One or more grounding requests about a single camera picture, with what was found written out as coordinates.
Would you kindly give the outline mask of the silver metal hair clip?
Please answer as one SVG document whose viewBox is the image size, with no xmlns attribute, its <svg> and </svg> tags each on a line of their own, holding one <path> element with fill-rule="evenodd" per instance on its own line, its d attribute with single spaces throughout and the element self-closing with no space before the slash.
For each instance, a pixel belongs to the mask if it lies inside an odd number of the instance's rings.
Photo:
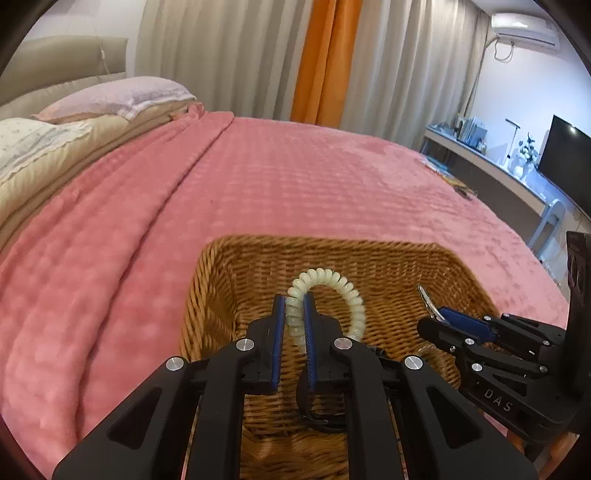
<svg viewBox="0 0 591 480">
<path fill-rule="evenodd" d="M 448 324 L 448 320 L 444 317 L 444 315 L 439 311 L 436 307 L 430 296 L 428 295 L 427 291 L 422 285 L 417 286 L 418 292 L 422 298 L 422 301 L 428 311 L 429 316 L 443 324 Z"/>
</svg>

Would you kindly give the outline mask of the light blue chair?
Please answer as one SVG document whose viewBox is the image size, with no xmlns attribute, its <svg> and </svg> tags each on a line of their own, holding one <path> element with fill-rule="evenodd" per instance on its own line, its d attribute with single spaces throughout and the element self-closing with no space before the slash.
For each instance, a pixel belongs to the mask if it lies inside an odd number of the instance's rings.
<svg viewBox="0 0 591 480">
<path fill-rule="evenodd" d="M 566 208 L 559 199 L 553 200 L 546 206 L 541 220 L 528 242 L 529 249 L 537 257 L 541 255 L 556 234 L 564 219 L 565 212 Z"/>
</svg>

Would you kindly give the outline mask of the black wristwatch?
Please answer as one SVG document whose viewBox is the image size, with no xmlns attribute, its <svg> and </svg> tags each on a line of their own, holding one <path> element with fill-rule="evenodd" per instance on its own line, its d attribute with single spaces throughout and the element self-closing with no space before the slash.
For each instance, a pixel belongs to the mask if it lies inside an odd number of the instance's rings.
<svg viewBox="0 0 591 480">
<path fill-rule="evenodd" d="M 311 429 L 327 434 L 346 432 L 344 397 L 342 394 L 312 392 L 307 369 L 298 377 L 295 399 L 301 419 Z"/>
</svg>

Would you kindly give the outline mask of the pink fleece blanket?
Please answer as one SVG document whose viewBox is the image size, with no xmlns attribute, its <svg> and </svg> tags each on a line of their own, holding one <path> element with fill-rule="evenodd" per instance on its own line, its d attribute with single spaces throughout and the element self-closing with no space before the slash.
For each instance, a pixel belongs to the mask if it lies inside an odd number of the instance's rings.
<svg viewBox="0 0 591 480">
<path fill-rule="evenodd" d="M 416 151 L 317 126 L 188 113 L 111 151 L 1 264 L 1 414 L 45 475 L 178 347 L 197 258 L 266 234 L 438 243 L 502 311 L 567 302 L 521 237 Z"/>
</svg>

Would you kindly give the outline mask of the white vase with plant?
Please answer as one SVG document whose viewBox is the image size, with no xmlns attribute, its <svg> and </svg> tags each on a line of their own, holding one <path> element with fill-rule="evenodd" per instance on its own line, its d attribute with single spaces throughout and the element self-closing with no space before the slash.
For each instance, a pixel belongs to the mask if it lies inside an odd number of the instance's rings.
<svg viewBox="0 0 591 480">
<path fill-rule="evenodd" d="M 527 139 L 521 140 L 518 144 L 517 163 L 514 173 L 520 179 L 524 179 L 536 166 L 538 156 L 535 140 L 530 134 L 527 134 Z"/>
</svg>

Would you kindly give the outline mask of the white desk lamp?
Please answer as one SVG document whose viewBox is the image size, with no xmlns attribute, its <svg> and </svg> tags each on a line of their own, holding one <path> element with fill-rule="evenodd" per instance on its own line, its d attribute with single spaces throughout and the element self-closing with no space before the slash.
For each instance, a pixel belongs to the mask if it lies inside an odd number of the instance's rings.
<svg viewBox="0 0 591 480">
<path fill-rule="evenodd" d="M 511 158 L 511 152 L 512 152 L 512 149 L 513 149 L 513 146 L 514 146 L 514 143 L 515 143 L 515 139 L 517 137 L 517 133 L 521 129 L 521 126 L 517 122 L 515 122 L 515 121 L 513 121 L 513 120 L 511 120 L 509 118 L 506 118 L 505 121 L 513 129 L 511 140 L 509 141 L 508 146 L 507 146 L 507 148 L 505 150 L 504 161 L 507 161 L 507 160 L 509 160 Z"/>
</svg>

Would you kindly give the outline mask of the grey curtain right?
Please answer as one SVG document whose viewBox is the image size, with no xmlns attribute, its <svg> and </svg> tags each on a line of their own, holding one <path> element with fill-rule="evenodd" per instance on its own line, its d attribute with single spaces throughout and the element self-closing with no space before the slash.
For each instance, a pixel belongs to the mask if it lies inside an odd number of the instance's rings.
<svg viewBox="0 0 591 480">
<path fill-rule="evenodd" d="M 366 1 L 342 130 L 417 149 L 472 102 L 491 19 L 472 1 Z"/>
</svg>

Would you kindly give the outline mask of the grey curtain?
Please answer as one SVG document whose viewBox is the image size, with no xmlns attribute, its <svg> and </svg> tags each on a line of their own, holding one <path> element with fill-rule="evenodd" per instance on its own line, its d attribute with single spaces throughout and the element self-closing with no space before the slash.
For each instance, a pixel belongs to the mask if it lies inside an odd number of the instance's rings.
<svg viewBox="0 0 591 480">
<path fill-rule="evenodd" d="M 208 110 L 290 118 L 310 1 L 148 1 L 134 73 L 183 85 Z"/>
<path fill-rule="evenodd" d="M 491 19 L 472 1 L 366 1 L 342 130 L 417 149 L 472 102 Z"/>
</svg>

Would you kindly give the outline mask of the beige folded quilt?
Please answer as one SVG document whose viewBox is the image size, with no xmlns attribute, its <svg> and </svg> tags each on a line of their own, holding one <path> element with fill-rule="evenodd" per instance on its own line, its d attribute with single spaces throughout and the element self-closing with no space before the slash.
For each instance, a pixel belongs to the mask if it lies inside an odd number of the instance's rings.
<svg viewBox="0 0 591 480">
<path fill-rule="evenodd" d="M 186 113 L 204 112 L 201 103 L 185 101 L 153 106 L 130 121 L 115 115 L 82 120 L 92 125 L 87 136 L 44 154 L 1 184 L 1 249 L 8 249 L 43 205 L 100 157 Z"/>
</svg>

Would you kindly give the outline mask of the orange curtain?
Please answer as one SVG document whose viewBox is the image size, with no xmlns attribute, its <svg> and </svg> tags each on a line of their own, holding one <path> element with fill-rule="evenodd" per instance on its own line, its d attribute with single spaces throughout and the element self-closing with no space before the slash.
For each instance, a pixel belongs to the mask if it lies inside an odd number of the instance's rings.
<svg viewBox="0 0 591 480">
<path fill-rule="evenodd" d="M 298 68 L 290 120 L 337 128 L 345 108 L 362 0 L 320 0 Z"/>
</svg>

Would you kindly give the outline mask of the pink pillow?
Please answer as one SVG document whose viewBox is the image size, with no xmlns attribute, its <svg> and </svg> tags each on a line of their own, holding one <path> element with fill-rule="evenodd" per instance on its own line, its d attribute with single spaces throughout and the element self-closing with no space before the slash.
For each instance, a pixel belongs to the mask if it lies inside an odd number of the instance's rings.
<svg viewBox="0 0 591 480">
<path fill-rule="evenodd" d="M 74 92 L 43 109 L 34 118 L 64 123 L 102 115 L 132 120 L 156 105 L 194 101 L 184 86 L 161 77 L 138 76 L 100 83 Z"/>
</svg>

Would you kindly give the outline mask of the white air conditioner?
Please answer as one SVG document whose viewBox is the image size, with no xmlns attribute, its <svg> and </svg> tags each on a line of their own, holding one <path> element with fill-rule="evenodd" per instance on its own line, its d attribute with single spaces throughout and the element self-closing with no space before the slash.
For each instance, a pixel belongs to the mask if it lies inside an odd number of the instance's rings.
<svg viewBox="0 0 591 480">
<path fill-rule="evenodd" d="M 500 40 L 555 51 L 560 49 L 560 38 L 556 27 L 541 17 L 497 13 L 491 17 L 491 27 Z"/>
</svg>

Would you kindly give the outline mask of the grey curtain left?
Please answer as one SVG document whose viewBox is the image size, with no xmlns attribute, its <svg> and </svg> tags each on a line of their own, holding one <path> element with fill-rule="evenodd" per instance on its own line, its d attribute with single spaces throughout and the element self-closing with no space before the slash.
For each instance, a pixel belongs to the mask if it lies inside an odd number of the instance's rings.
<svg viewBox="0 0 591 480">
<path fill-rule="evenodd" d="M 134 73 L 183 85 L 208 110 L 290 118 L 310 1 L 148 1 Z"/>
</svg>

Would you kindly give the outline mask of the beige padded headboard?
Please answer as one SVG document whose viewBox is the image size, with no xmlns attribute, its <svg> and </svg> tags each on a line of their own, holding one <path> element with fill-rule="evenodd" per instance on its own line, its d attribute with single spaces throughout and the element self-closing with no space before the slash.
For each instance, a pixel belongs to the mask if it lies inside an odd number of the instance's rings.
<svg viewBox="0 0 591 480">
<path fill-rule="evenodd" d="M 128 40 L 112 36 L 57 35 L 21 43 L 1 74 L 1 103 L 79 80 L 126 74 Z"/>
</svg>

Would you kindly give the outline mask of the white wall desk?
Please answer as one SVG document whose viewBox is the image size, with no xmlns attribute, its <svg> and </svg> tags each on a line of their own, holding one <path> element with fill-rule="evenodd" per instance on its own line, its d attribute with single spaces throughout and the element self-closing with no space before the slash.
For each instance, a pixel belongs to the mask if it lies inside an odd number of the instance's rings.
<svg viewBox="0 0 591 480">
<path fill-rule="evenodd" d="M 509 171 L 492 162 L 488 157 L 459 142 L 447 133 L 441 132 L 432 126 L 427 126 L 424 133 L 424 139 L 433 141 L 446 148 L 450 152 L 468 161 L 488 176 L 494 178 L 498 183 L 516 195 L 538 216 L 542 216 L 547 209 L 549 202 L 541 194 L 514 177 Z"/>
</svg>

